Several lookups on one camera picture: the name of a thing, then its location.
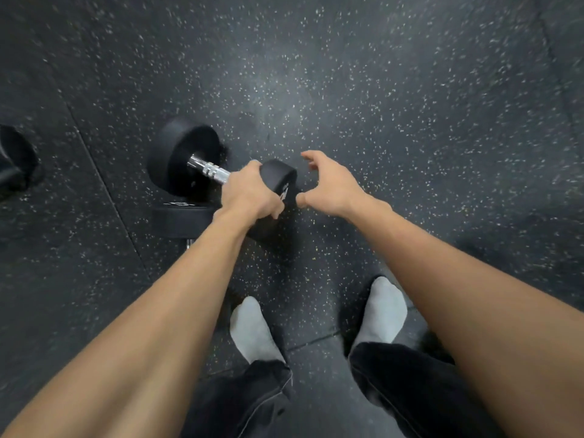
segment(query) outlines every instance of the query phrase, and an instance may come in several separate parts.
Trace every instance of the dumbbell handle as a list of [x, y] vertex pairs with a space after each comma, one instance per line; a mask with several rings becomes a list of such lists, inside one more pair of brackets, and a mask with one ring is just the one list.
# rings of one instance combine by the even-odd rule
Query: dumbbell handle
[[231, 174], [228, 170], [220, 168], [219, 166], [214, 165], [213, 163], [209, 163], [208, 161], [201, 160], [194, 155], [190, 156], [187, 164], [190, 167], [197, 169], [207, 178], [210, 178], [219, 184], [227, 183], [227, 180]]

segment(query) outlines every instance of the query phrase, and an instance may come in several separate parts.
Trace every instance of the rubber gym floor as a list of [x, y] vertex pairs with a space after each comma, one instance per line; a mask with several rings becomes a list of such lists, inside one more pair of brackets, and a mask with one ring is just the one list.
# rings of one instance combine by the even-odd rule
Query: rubber gym floor
[[[44, 181], [0, 203], [0, 430], [177, 258], [151, 234], [144, 171], [166, 120], [195, 117], [225, 166], [322, 149], [441, 239], [584, 309], [584, 0], [3, 0], [0, 121]], [[246, 242], [254, 295], [294, 371], [288, 436], [401, 436], [343, 358], [388, 273], [344, 221], [295, 211]], [[411, 307], [398, 340], [426, 324]], [[205, 378], [238, 372], [218, 331]]]

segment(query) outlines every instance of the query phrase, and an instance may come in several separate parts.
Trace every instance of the person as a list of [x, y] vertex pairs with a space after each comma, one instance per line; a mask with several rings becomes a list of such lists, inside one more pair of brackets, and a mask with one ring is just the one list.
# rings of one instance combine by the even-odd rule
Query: person
[[[298, 206], [354, 224], [456, 361], [392, 344], [404, 298], [378, 278], [349, 356], [366, 397], [408, 436], [582, 436], [584, 314], [403, 219], [322, 152], [302, 155], [319, 180], [298, 194]], [[230, 176], [221, 203], [194, 245], [33, 398], [4, 438], [266, 433], [286, 409], [291, 371], [252, 298], [230, 327], [249, 368], [195, 400], [185, 422], [246, 231], [284, 208], [255, 161]]]

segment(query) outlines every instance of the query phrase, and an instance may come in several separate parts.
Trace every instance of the pant leg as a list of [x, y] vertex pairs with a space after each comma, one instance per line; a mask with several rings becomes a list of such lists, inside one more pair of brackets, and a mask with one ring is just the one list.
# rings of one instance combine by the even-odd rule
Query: pant leg
[[256, 438], [289, 404], [292, 371], [281, 361], [254, 361], [243, 375], [197, 389], [181, 438]]
[[363, 394], [408, 438], [505, 436], [452, 364], [383, 343], [358, 345], [349, 364]]

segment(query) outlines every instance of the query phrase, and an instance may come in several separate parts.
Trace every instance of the white sock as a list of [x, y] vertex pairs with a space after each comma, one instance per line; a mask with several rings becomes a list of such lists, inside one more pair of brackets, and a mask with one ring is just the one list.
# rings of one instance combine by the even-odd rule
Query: white sock
[[257, 360], [286, 362], [274, 343], [255, 298], [247, 297], [235, 308], [231, 315], [230, 333], [235, 346], [249, 364]]
[[371, 285], [361, 330], [351, 351], [360, 343], [392, 343], [407, 315], [408, 308], [401, 290], [387, 278], [377, 278]]

